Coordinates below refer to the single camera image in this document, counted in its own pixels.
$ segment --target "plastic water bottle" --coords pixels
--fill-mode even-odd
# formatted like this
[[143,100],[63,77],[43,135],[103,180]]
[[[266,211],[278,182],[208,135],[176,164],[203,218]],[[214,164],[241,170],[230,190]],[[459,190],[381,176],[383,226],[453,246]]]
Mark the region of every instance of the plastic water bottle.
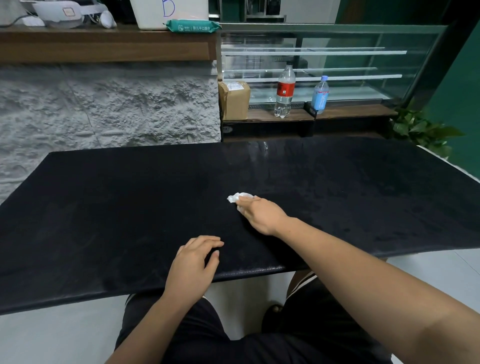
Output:
[[315,90],[313,92],[312,108],[317,110],[317,114],[321,114],[324,111],[327,103],[328,92],[330,90],[327,80],[328,76],[322,76],[322,80],[317,86],[315,86]]
[[295,89],[295,73],[292,65],[289,64],[283,70],[278,79],[276,88],[275,116],[282,119],[290,114],[292,108],[293,90]]

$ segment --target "hand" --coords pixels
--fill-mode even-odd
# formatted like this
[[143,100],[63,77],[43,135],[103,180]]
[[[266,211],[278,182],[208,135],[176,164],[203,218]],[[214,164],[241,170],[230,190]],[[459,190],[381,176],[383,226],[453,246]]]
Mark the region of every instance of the hand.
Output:
[[278,227],[288,218],[287,214],[275,202],[255,196],[240,196],[236,202],[238,211],[250,224],[264,235],[276,235]]
[[205,294],[212,283],[220,252],[215,250],[207,265],[205,258],[212,248],[223,246],[218,236],[200,235],[182,245],[172,262],[162,297],[175,304],[192,307]]

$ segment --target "crumpled white tissue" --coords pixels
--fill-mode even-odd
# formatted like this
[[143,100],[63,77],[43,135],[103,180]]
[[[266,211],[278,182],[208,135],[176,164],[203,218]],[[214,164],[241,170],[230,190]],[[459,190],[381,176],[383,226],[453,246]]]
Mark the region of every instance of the crumpled white tissue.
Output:
[[245,197],[250,197],[250,198],[253,198],[253,196],[251,194],[248,194],[246,192],[237,192],[236,194],[234,194],[233,196],[228,196],[227,197],[227,200],[231,203],[234,203],[235,201],[238,201],[239,199],[239,196],[245,196]]

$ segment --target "green wet wipes package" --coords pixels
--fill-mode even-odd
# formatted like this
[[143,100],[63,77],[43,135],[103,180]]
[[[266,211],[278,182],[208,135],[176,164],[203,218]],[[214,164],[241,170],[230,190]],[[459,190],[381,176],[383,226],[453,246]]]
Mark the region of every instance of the green wet wipes package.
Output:
[[213,33],[221,26],[210,20],[172,19],[165,24],[174,33]]

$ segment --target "red label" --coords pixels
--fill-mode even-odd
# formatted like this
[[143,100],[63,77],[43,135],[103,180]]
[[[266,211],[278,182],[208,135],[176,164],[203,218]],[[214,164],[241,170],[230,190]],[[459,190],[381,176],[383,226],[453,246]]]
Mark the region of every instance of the red label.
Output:
[[276,87],[276,94],[277,96],[292,97],[294,88],[295,83],[285,84],[283,82],[279,82],[278,86]]

